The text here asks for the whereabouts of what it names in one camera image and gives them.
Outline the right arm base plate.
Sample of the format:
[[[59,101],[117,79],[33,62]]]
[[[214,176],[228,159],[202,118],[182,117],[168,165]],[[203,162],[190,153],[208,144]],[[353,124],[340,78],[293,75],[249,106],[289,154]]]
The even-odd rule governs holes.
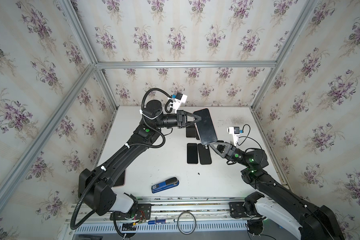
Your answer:
[[[251,217],[251,205],[248,202],[229,202],[230,216],[234,219]]]

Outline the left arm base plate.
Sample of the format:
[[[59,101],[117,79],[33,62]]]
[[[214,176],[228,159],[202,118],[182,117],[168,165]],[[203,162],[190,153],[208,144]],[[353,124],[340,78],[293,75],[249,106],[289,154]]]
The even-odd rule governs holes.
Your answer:
[[[149,220],[151,217],[152,205],[151,204],[137,204],[133,205],[132,209],[127,213],[115,211],[111,213],[110,220],[126,221],[126,220]]]

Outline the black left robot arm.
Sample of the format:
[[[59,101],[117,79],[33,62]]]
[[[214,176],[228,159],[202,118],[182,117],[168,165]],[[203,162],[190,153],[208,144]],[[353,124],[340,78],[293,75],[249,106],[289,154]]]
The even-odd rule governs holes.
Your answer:
[[[174,101],[162,89],[146,91],[140,109],[142,118],[129,140],[100,166],[80,173],[79,200],[71,217],[71,230],[79,228],[93,214],[102,216],[111,210],[117,201],[117,194],[113,192],[116,180],[143,152],[165,145],[162,128],[182,129],[202,120],[201,116],[182,110],[173,113]]]

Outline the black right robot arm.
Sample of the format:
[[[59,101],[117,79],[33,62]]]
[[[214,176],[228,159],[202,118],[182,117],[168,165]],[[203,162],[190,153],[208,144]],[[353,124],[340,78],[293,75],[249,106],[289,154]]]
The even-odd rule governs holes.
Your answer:
[[[345,237],[335,213],[318,207],[278,183],[266,170],[268,158],[259,148],[240,150],[218,141],[209,145],[230,164],[245,166],[242,180],[255,189],[245,197],[242,209],[248,217],[265,217],[282,226],[299,240],[343,240]]]

